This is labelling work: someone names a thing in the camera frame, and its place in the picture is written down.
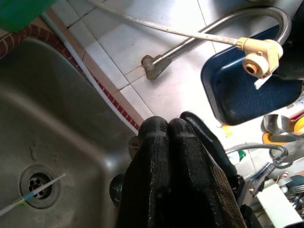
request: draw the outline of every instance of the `stainless steel sink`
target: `stainless steel sink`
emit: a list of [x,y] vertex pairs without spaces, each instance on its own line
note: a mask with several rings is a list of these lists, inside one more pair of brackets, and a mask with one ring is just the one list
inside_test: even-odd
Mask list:
[[109,183],[131,161],[133,135],[60,53],[22,41],[0,60],[0,208],[67,175],[0,227],[113,227]]

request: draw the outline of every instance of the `beige faucet fitting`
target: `beige faucet fitting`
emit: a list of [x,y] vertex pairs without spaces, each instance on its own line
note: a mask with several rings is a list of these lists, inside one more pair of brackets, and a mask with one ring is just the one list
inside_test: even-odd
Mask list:
[[281,45],[271,39],[240,38],[236,46],[245,52],[243,67],[246,72],[259,79],[272,75],[283,55]]

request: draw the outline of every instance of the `white hose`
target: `white hose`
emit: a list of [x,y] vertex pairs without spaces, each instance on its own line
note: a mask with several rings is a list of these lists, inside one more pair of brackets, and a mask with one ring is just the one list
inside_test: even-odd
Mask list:
[[224,44],[230,44],[230,45],[234,45],[234,46],[237,44],[237,41],[238,41],[238,39],[222,37],[222,36],[217,36],[217,35],[212,35],[212,34],[191,32],[191,31],[182,31],[179,28],[173,28],[173,27],[169,27],[169,26],[165,26],[165,25],[156,24],[156,23],[151,22],[151,21],[131,17],[131,16],[126,15],[125,13],[123,13],[121,11],[117,11],[115,9],[107,7],[100,0],[87,0],[87,1],[89,1],[90,3],[96,5],[97,7],[101,8],[101,9],[103,9],[105,11],[108,11],[112,14],[115,14],[115,15],[117,15],[117,16],[125,19],[125,20],[129,20],[133,23],[137,23],[137,24],[140,24],[140,25],[152,28],[152,29],[157,29],[157,30],[160,30],[160,31],[173,33],[173,34],[176,34],[176,35],[182,35],[182,36],[185,36],[185,37],[192,37],[192,38],[197,38],[197,39],[215,41],[215,42],[224,43]]

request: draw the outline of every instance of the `blue plastic tray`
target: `blue plastic tray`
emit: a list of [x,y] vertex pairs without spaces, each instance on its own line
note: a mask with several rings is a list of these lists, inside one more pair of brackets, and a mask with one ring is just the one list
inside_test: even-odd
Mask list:
[[[273,39],[277,32],[278,26],[275,26],[254,38]],[[211,57],[201,71],[212,111],[224,124],[241,124],[285,107],[301,93],[302,81],[284,81],[275,76],[256,90],[256,78],[242,67],[244,57],[242,51],[232,47]]]

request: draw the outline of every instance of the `white tile floor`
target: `white tile floor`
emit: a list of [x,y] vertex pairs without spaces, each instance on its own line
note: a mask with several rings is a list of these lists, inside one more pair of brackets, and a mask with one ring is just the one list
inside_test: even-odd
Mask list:
[[[276,0],[273,5],[293,16],[301,1]],[[190,30],[198,30],[229,12],[253,5],[245,0],[106,0],[105,3],[139,18]],[[233,136],[226,138],[201,84],[202,66],[227,45],[204,42],[174,60],[151,82],[140,67],[141,59],[160,54],[183,37],[127,23],[85,0],[59,0],[53,10],[143,118],[159,115],[170,120],[183,111],[192,111],[204,120],[225,148],[246,142],[261,143],[261,118],[231,127]],[[269,18],[248,18],[221,34],[235,38],[252,36],[274,24]],[[244,174],[254,170],[250,153],[241,167]]]

